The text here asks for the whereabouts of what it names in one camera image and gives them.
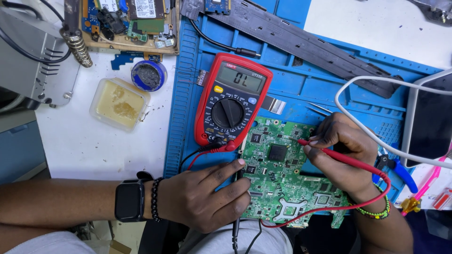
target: blue pliers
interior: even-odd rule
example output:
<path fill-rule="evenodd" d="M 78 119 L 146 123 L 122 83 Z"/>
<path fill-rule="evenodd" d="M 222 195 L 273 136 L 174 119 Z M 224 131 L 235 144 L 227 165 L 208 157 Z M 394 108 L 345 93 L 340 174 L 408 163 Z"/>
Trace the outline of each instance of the blue pliers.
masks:
<path fill-rule="evenodd" d="M 383 148 L 383 151 L 385 153 L 383 155 L 380 151 L 378 151 L 377 164 L 375 165 L 375 167 L 379 170 L 382 170 L 385 166 L 388 166 L 405 182 L 406 186 L 408 186 L 408 189 L 410 189 L 412 193 L 417 193 L 418 187 L 416 186 L 416 183 L 414 182 L 408 171 L 406 171 L 406 169 L 400 164 L 400 160 L 390 160 L 386 149 Z M 376 174 L 373 174 L 372 181 L 374 183 L 378 183 L 378 181 L 380 181 L 380 177 Z"/>

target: white cable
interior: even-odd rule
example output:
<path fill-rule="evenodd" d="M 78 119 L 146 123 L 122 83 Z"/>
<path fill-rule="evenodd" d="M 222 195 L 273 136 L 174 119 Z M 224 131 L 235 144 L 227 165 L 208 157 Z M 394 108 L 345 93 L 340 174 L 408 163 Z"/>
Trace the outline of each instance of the white cable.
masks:
<path fill-rule="evenodd" d="M 431 160 L 431 159 L 427 159 L 427 158 L 411 155 L 411 154 L 408 154 L 408 153 L 404 153 L 404 152 L 402 152 L 400 150 L 397 150 L 396 148 L 386 144 L 385 142 L 380 140 L 377 136 L 375 136 L 372 133 L 372 131 L 367 129 L 367 127 L 365 127 L 361 122 L 359 122 L 358 119 L 356 119 L 346 109 L 344 109 L 344 107 L 342 107 L 342 105 L 339 102 L 339 96 L 348 86 L 350 86 L 350 84 L 352 84 L 353 82 L 355 82 L 357 80 L 382 80 L 382 81 L 388 81 L 388 82 L 391 82 L 391 83 L 404 85 L 404 86 L 408 86 L 408 87 L 411 87 L 411 88 L 416 88 L 416 89 L 419 89 L 419 90 L 423 90 L 423 91 L 427 91 L 427 92 L 431 92 L 431 93 L 435 93 L 435 94 L 452 95 L 452 92 L 432 89 L 432 88 L 423 87 L 423 86 L 420 86 L 420 85 L 414 85 L 414 84 L 411 84 L 411 83 L 407 83 L 407 82 L 403 82 L 403 81 L 399 81 L 399 80 L 388 79 L 388 78 L 372 77 L 372 76 L 359 76 L 359 77 L 356 77 L 356 78 L 352 78 L 349 82 L 345 83 L 339 89 L 339 91 L 336 93 L 336 96 L 334 97 L 334 103 L 336 103 L 336 106 L 340 109 L 340 111 L 342 111 L 342 113 L 344 113 L 356 125 L 358 125 L 361 128 L 361 130 L 363 130 L 367 135 L 369 135 L 369 137 L 371 139 L 373 139 L 375 142 L 377 142 L 377 144 L 379 144 L 382 147 L 384 147 L 386 150 L 390 151 L 391 153 L 397 154 L 400 157 L 407 158 L 409 160 L 414 160 L 414 161 L 421 162 L 421 163 L 426 163 L 426 164 L 429 164 L 429 165 L 440 166 L 440 167 L 443 167 L 443 168 L 452 169 L 452 164 L 451 163 L 441 162 L 441 161 L 437 161 L 437 160 Z"/>

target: metal coil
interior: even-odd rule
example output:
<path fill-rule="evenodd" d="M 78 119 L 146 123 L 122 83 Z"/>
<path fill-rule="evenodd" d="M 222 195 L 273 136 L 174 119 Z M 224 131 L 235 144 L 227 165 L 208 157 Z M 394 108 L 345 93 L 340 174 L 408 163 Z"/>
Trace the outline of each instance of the metal coil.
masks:
<path fill-rule="evenodd" d="M 64 29 L 60 29 L 60 35 L 66 41 L 69 50 L 74 55 L 74 58 L 77 62 L 79 62 L 83 67 L 89 68 L 93 66 L 93 61 L 88 53 L 88 48 L 85 45 L 85 41 L 81 36 L 81 31 L 79 30 L 79 35 L 67 35 L 64 32 Z"/>

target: phone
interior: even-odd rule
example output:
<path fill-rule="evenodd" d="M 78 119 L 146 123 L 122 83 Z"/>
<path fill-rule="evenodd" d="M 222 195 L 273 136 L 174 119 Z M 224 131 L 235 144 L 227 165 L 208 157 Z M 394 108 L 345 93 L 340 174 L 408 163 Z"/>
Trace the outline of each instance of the phone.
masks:
<path fill-rule="evenodd" d="M 425 77 L 416 85 L 452 91 L 452 69 Z M 443 157 L 452 141 L 452 96 L 410 88 L 406 108 L 402 151 L 428 159 Z M 420 162 L 401 158 L 407 168 Z"/>

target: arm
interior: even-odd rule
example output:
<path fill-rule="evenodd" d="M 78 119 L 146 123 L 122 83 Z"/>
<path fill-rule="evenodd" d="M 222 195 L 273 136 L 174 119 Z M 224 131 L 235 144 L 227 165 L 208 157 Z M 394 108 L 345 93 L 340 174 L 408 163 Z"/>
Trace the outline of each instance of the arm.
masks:
<path fill-rule="evenodd" d="M 242 159 L 162 180 L 159 217 L 208 233 L 236 220 L 251 197 L 248 178 L 215 192 L 243 168 Z M 0 253 L 34 237 L 95 220 L 115 220 L 119 181 L 30 180 L 0 186 Z M 145 182 L 144 217 L 151 215 L 152 181 Z"/>
<path fill-rule="evenodd" d="M 380 194 L 372 183 L 372 174 L 362 169 L 338 162 L 319 148 L 334 145 L 334 150 L 357 160 L 374 164 L 377 144 L 343 114 L 333 113 L 325 118 L 311 137 L 304 151 L 311 163 L 319 168 L 339 189 L 346 191 L 356 202 L 362 203 Z M 385 210 L 383 199 L 362 207 L 365 211 L 380 213 Z M 395 207 L 383 220 L 370 219 L 358 211 L 355 222 L 362 238 L 362 253 L 413 253 L 413 236 L 410 227 Z"/>

